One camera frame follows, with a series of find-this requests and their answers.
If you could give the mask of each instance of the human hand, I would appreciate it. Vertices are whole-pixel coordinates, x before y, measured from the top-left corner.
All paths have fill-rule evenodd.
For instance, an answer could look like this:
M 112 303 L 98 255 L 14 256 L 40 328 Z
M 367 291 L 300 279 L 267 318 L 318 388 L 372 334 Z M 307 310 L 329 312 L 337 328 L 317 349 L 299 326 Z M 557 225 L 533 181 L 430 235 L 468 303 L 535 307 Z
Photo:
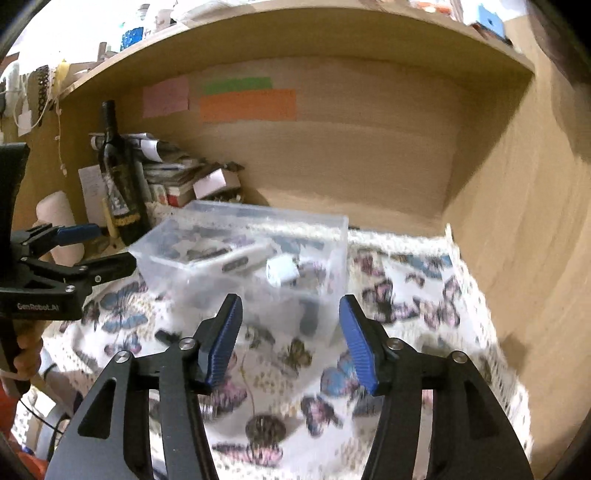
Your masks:
M 17 344 L 22 350 L 14 359 L 17 373 L 0 370 L 0 375 L 16 380 L 30 380 L 41 367 L 41 335 L 46 328 L 46 322 L 19 320 L 14 325 L 17 328 Z

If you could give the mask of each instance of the red cloth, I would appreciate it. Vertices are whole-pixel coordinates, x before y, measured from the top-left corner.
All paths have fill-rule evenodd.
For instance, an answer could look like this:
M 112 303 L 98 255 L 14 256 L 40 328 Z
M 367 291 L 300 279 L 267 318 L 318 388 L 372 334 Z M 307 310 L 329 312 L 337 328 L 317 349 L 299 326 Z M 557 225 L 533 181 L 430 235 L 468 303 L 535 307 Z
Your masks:
M 16 441 L 10 433 L 10 429 L 14 423 L 14 414 L 17 412 L 17 402 L 18 400 L 7 396 L 0 385 L 0 432 L 9 441 L 12 439 L 12 443 L 15 444 Z M 15 453 L 37 480 L 43 480 L 47 471 L 47 462 L 39 460 L 39 458 L 35 458 L 27 453 L 20 452 L 17 448 L 15 448 Z

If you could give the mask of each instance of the lace tablecloth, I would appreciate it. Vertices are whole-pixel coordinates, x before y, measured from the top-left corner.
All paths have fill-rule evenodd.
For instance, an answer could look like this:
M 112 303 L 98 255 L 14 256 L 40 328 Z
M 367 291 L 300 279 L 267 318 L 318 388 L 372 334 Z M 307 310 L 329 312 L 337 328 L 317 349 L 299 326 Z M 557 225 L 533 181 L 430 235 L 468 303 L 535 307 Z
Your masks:
M 423 352 L 468 353 L 529 456 L 527 391 L 507 367 L 484 297 L 449 228 L 432 239 L 351 231 L 348 264 L 349 292 L 390 337 Z M 196 326 L 178 324 L 167 301 L 147 292 L 136 273 L 96 291 L 81 322 L 55 323 L 45 341 L 86 394 L 117 351 L 156 353 L 165 348 L 154 339 L 156 330 L 189 336 Z M 381 409 L 381 399 L 359 385 L 340 332 L 327 347 L 252 325 L 241 329 L 224 383 L 200 401 L 222 479 L 359 478 Z M 431 392 L 424 391 L 417 479 L 427 471 L 431 409 Z M 150 417 L 154 465 L 164 473 L 156 395 Z M 254 431 L 256 423 L 263 428 Z

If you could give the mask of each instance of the blue clamp handle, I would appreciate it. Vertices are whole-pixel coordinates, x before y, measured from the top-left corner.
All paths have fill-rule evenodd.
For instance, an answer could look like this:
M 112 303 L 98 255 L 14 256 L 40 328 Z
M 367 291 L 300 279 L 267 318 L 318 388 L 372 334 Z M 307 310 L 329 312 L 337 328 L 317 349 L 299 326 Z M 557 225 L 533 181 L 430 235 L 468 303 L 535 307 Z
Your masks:
M 58 228 L 54 240 L 56 245 L 65 247 L 66 245 L 81 244 L 98 236 L 101 236 L 100 227 L 96 223 L 85 223 Z

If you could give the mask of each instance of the blue object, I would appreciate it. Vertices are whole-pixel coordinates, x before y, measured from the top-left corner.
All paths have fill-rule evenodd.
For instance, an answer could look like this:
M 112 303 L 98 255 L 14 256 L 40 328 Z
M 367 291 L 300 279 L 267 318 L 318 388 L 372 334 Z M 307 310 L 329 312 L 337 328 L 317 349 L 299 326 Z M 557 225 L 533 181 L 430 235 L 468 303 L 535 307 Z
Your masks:
M 121 50 L 125 50 L 127 47 L 132 46 L 134 43 L 139 42 L 142 38 L 144 38 L 143 27 L 137 27 L 128 30 L 121 37 Z
M 242 324 L 242 299 L 230 294 L 224 300 L 215 320 L 223 320 L 219 334 L 209 348 L 209 361 L 205 382 L 212 388 L 217 387 L 226 376 L 228 362 L 232 357 L 238 330 Z
M 482 4 L 478 5 L 476 21 L 485 28 L 505 38 L 505 26 L 499 15 L 489 12 Z
M 63 226 L 58 228 L 54 237 L 56 245 L 81 244 L 101 235 L 100 227 L 96 223 L 85 223 L 84 225 Z
M 361 317 L 359 316 L 360 312 L 355 312 L 355 307 L 361 310 L 356 301 L 355 303 L 349 301 L 348 296 L 344 296 L 340 299 L 340 327 L 343 330 L 343 335 L 347 341 L 349 353 L 353 357 L 353 362 L 355 363 L 357 379 L 359 380 L 359 383 L 368 390 L 370 395 L 374 395 L 379 386 L 379 380 L 375 368 L 376 358 L 374 356 L 374 350 L 367 342 L 363 329 L 359 324 L 359 320 L 361 320 Z M 363 317 L 363 320 L 365 320 L 363 312 L 361 312 L 361 316 Z

